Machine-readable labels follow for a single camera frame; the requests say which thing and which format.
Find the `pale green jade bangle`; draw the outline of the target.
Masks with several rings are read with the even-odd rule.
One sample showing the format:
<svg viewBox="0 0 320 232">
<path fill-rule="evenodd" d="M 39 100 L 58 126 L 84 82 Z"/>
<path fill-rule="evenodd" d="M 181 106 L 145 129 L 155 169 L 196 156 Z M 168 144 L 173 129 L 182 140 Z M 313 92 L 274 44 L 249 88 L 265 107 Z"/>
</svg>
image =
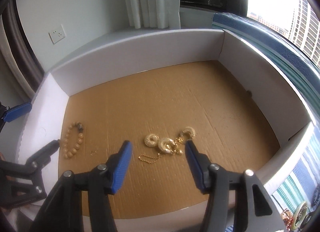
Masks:
<svg viewBox="0 0 320 232">
<path fill-rule="evenodd" d="M 300 203 L 300 205 L 295 210 L 295 213 L 293 214 L 292 224 L 290 227 L 292 231 L 300 227 L 307 213 L 308 213 L 308 204 L 306 201 L 303 201 L 302 203 Z"/>
</svg>

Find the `white cardboard box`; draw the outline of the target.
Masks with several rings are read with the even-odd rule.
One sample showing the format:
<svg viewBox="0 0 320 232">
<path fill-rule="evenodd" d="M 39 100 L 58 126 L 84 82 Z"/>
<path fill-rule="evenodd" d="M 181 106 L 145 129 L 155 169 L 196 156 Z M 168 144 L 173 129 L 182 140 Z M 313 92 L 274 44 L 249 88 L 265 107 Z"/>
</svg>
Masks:
<svg viewBox="0 0 320 232">
<path fill-rule="evenodd" d="M 207 197 L 185 156 L 155 155 L 144 137 L 175 138 L 195 129 L 194 143 L 226 170 L 253 170 L 273 193 L 311 137 L 316 116 L 287 76 L 227 30 L 161 31 L 87 49 L 44 77 L 25 117 L 17 161 L 84 125 L 78 153 L 53 154 L 43 169 L 46 191 L 65 170 L 89 171 L 125 140 L 132 158 L 124 184 L 110 197 L 119 231 L 176 231 L 201 222 Z"/>
</svg>

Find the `striped blue green bedspread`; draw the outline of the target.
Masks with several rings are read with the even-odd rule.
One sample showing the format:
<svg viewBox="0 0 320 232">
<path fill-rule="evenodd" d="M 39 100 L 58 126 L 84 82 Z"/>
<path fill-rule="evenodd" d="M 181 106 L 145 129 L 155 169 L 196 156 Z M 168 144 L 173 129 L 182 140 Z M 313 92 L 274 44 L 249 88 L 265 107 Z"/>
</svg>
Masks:
<svg viewBox="0 0 320 232">
<path fill-rule="evenodd" d="M 279 211 L 295 211 L 306 201 L 309 220 L 319 208 L 319 69 L 298 47 L 254 20 L 231 13 L 216 13 L 212 26 L 229 30 L 259 49 L 294 84 L 315 116 L 315 128 L 297 164 L 272 194 Z"/>
</svg>

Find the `white wall power socket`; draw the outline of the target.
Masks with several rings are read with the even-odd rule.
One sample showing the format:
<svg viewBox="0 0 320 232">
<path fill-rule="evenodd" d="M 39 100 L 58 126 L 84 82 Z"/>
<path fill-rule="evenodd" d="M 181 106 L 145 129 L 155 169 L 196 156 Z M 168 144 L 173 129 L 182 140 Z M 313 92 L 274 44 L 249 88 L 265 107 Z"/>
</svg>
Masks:
<svg viewBox="0 0 320 232">
<path fill-rule="evenodd" d="M 55 29 L 49 31 L 49 36 L 51 38 L 51 41 L 53 44 L 56 44 L 60 40 L 66 37 L 65 31 L 63 29 L 63 26 L 60 25 L 56 27 Z"/>
</svg>

